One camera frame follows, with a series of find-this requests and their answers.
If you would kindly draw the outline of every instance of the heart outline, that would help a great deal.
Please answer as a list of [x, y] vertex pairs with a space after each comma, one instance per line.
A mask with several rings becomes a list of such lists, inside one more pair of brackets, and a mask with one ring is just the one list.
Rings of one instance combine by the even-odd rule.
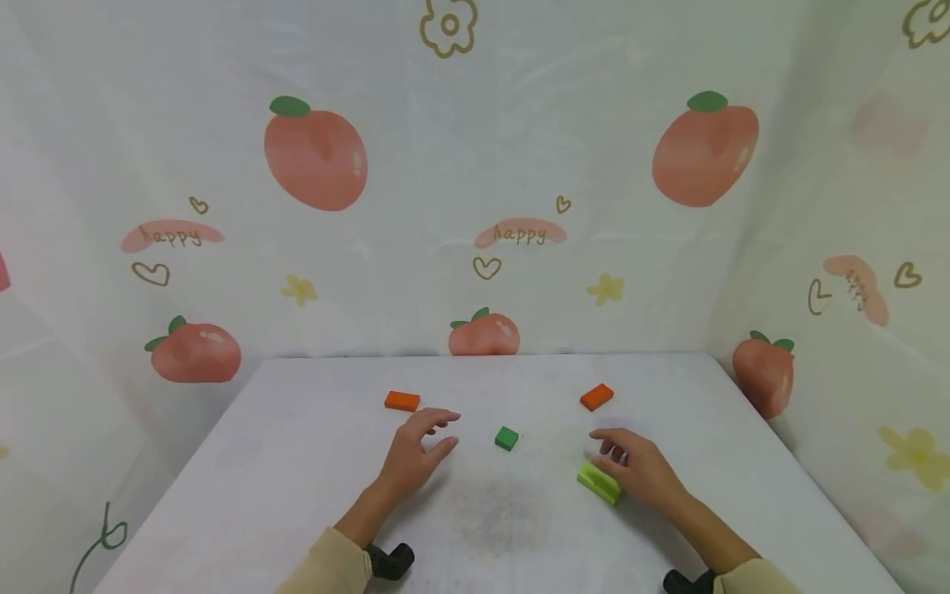
[[194, 196], [189, 197], [188, 202], [191, 203], [191, 207], [195, 209], [195, 212], [200, 215], [207, 213], [208, 209], [210, 208], [210, 206], [208, 206], [208, 202], [200, 201]]
[[[485, 275], [482, 274], [482, 271], [480, 271], [480, 270], [478, 269], [478, 267], [479, 267], [479, 262], [482, 263], [482, 268], [485, 269], [485, 270], [487, 270], [488, 267], [489, 267], [493, 262], [497, 262], [497, 263], [498, 263], [498, 266], [495, 268], [495, 272], [491, 273], [490, 275], [488, 275], [488, 276], [486, 277]], [[492, 280], [492, 279], [495, 277], [495, 275], [497, 275], [499, 272], [501, 272], [501, 270], [502, 270], [502, 261], [501, 261], [500, 259], [497, 259], [497, 258], [492, 258], [492, 259], [490, 259], [489, 261], [485, 261], [485, 259], [483, 259], [481, 256], [477, 256], [474, 260], [472, 260], [472, 268], [475, 270], [475, 274], [478, 275], [479, 278], [481, 278], [482, 280]]]
[[[910, 283], [902, 283], [901, 277], [906, 277], [911, 280]], [[923, 275], [920, 273], [914, 272], [914, 262], [905, 262], [901, 264], [897, 269], [897, 274], [894, 275], [894, 286], [898, 289], [913, 289], [923, 282]]]
[[[164, 282], [158, 282], [156, 280], [153, 280], [149, 277], [144, 276], [143, 273], [139, 271], [139, 268], [144, 268], [150, 275], [156, 275], [158, 274], [160, 270], [163, 270], [164, 275], [165, 275]], [[132, 274], [134, 274], [138, 278], [141, 278], [142, 280], [144, 280], [145, 282], [149, 284], [154, 284], [157, 287], [167, 287], [168, 281], [171, 280], [171, 277], [172, 277], [172, 271], [168, 269], [168, 266], [165, 266], [164, 264], [156, 264], [154, 266], [149, 266], [148, 264], [145, 264], [144, 262], [134, 262], [132, 264]]]
[[573, 202], [566, 199], [564, 196], [558, 196], [558, 199], [554, 201], [554, 207], [558, 210], [559, 215], [563, 215], [570, 208]]
[[811, 312], [813, 316], [820, 316], [821, 314], [825, 312], [825, 310], [816, 312], [815, 309], [811, 306], [812, 290], [815, 290], [814, 297], [816, 299], [831, 299], [834, 296], [831, 293], [822, 293], [822, 281], [819, 280], [818, 278], [814, 279], [811, 282], [811, 284], [808, 286], [808, 310]]

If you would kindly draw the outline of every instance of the fabric backdrop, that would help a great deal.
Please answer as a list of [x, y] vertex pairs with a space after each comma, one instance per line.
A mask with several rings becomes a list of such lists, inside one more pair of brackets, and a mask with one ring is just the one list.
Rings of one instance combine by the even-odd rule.
[[262, 359], [705, 350], [941, 591], [948, 5], [0, 0], [0, 590]]

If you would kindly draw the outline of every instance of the beige sleeve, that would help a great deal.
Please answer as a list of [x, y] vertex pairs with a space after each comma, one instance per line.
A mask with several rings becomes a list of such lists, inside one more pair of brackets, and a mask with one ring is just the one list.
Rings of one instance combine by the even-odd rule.
[[764, 559], [746, 561], [715, 579], [713, 594], [802, 594], [778, 567]]
[[369, 553], [327, 528], [275, 594], [363, 594], [370, 577]]

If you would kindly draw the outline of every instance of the yellow flower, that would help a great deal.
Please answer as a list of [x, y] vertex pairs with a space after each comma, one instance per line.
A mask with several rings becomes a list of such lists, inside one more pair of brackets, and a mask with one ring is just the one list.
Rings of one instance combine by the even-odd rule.
[[950, 0], [921, 0], [903, 18], [903, 34], [911, 49], [950, 35]]
[[620, 301], [623, 298], [623, 278], [612, 278], [607, 273], [604, 273], [600, 275], [599, 284], [592, 284], [587, 287], [587, 295], [597, 297], [598, 307], [603, 305], [607, 299]]
[[475, 0], [426, 0], [426, 7], [419, 22], [422, 43], [443, 60], [456, 51], [469, 53], [475, 45], [478, 21]]
[[943, 481], [950, 480], [950, 456], [937, 450], [930, 431], [915, 427], [904, 439], [888, 427], [878, 429], [885, 444], [894, 449], [887, 456], [892, 470], [913, 470], [921, 484], [933, 491], [943, 490]]
[[316, 301], [314, 284], [305, 278], [287, 276], [287, 286], [280, 290], [285, 297], [296, 297], [297, 307], [303, 307], [307, 301]]

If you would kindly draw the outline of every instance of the green block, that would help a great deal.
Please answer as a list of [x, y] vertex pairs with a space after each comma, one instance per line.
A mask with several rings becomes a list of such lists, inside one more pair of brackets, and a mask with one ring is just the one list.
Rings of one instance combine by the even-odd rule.
[[604, 474], [590, 462], [584, 462], [578, 472], [578, 482], [596, 493], [612, 506], [617, 504], [620, 497], [620, 483]]
[[498, 435], [495, 435], [495, 445], [499, 448], [505, 448], [508, 451], [511, 451], [515, 447], [515, 444], [518, 443], [518, 434], [509, 429], [508, 427], [502, 427], [498, 430]]

